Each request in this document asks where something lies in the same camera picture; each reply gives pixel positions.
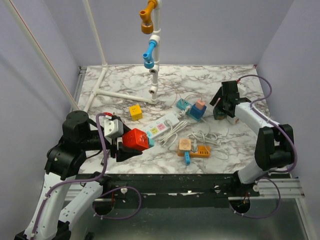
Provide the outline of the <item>dark green tiger cube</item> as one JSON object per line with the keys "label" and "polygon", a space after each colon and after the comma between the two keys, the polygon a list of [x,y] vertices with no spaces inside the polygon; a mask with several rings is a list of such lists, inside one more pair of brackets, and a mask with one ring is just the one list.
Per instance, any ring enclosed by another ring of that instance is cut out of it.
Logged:
{"label": "dark green tiger cube", "polygon": [[212,112],[213,112],[213,117],[215,120],[224,120],[227,116],[224,112],[219,110],[219,108],[216,106],[214,107]]}

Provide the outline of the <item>red cube socket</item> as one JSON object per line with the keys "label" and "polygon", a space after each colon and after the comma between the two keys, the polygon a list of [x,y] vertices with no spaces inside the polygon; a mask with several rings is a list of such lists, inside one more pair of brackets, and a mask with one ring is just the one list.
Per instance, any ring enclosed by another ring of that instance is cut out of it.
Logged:
{"label": "red cube socket", "polygon": [[122,143],[124,146],[135,149],[138,151],[144,151],[149,148],[149,139],[147,134],[137,128],[134,128],[122,136]]}

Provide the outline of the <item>teal cube plug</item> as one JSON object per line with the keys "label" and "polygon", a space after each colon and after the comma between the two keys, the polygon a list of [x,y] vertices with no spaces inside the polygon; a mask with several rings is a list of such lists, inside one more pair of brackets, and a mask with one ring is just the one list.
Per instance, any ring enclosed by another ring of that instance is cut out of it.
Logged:
{"label": "teal cube plug", "polygon": [[149,147],[149,148],[152,148],[152,147],[154,147],[154,146],[155,146],[154,140],[151,139],[151,138],[148,138],[148,147]]}

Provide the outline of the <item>yellow cube socket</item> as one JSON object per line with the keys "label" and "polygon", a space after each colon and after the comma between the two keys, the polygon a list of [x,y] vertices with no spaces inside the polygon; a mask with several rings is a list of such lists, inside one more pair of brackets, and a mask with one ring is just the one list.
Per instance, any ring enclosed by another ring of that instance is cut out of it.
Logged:
{"label": "yellow cube socket", "polygon": [[132,121],[138,121],[143,118],[143,113],[139,104],[130,106],[129,113]]}

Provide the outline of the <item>wooden cube socket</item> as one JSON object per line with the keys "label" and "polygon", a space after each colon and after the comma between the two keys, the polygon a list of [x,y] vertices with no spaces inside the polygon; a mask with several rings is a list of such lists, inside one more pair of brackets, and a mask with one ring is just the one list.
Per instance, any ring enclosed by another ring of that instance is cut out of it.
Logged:
{"label": "wooden cube socket", "polygon": [[181,138],[178,143],[177,152],[182,154],[184,152],[189,152],[192,149],[192,142],[188,138]]}

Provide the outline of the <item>light blue plug adapter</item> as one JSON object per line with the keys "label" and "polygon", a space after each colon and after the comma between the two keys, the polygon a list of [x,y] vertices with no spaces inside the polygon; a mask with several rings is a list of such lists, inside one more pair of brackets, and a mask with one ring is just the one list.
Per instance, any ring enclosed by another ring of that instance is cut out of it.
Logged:
{"label": "light blue plug adapter", "polygon": [[188,151],[186,151],[184,153],[184,162],[185,162],[186,166],[190,165],[190,163],[191,163],[191,157],[190,157],[190,153]]}

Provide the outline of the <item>white tiger cube socket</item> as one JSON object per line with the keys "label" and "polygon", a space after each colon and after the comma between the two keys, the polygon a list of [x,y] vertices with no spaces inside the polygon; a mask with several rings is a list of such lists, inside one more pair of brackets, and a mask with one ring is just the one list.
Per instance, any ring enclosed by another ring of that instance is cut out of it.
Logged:
{"label": "white tiger cube socket", "polygon": [[227,116],[226,117],[227,121],[232,124],[232,125],[236,125],[239,123],[240,119],[238,117],[230,117],[230,116]]}

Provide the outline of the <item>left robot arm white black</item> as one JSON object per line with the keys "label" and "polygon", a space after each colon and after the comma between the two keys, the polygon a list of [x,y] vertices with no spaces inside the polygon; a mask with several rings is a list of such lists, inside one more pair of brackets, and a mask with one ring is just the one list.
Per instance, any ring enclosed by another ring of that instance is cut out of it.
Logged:
{"label": "left robot arm white black", "polygon": [[[119,116],[103,112],[90,119],[87,112],[70,112],[62,137],[47,152],[44,182],[34,215],[16,240],[69,240],[74,224],[97,197],[107,197],[111,185],[105,172],[108,158],[123,162],[148,149],[145,132],[127,127]],[[88,151],[103,153],[103,168],[87,179],[77,179]]]}

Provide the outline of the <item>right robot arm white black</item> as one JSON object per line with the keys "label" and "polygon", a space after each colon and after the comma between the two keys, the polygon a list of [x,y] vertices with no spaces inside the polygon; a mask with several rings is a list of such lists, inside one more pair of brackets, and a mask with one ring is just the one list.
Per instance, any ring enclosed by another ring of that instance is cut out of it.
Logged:
{"label": "right robot arm white black", "polygon": [[254,160],[232,175],[230,191],[234,195],[243,195],[248,185],[269,171],[296,165],[298,155],[293,128],[289,124],[272,121],[255,108],[253,101],[240,97],[236,80],[223,82],[210,105],[214,107],[215,119],[218,114],[238,118],[257,135]]}

